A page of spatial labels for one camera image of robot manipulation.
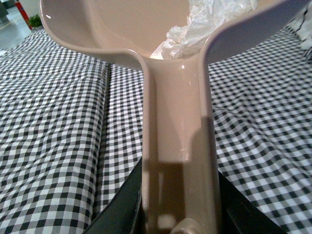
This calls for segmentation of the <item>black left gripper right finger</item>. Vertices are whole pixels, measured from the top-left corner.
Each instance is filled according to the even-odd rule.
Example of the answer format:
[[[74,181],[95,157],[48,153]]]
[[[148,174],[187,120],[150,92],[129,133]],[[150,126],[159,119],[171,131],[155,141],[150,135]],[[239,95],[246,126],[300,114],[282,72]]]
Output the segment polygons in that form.
[[[222,173],[218,173],[218,176],[224,234],[285,233],[257,209]]]

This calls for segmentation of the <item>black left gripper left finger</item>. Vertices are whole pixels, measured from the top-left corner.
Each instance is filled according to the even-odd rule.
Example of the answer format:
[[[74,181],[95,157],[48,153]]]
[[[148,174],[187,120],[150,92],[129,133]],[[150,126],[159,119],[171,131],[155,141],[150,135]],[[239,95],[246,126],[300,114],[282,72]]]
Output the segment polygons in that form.
[[[85,234],[139,233],[142,160],[139,160],[120,190],[84,231]]]

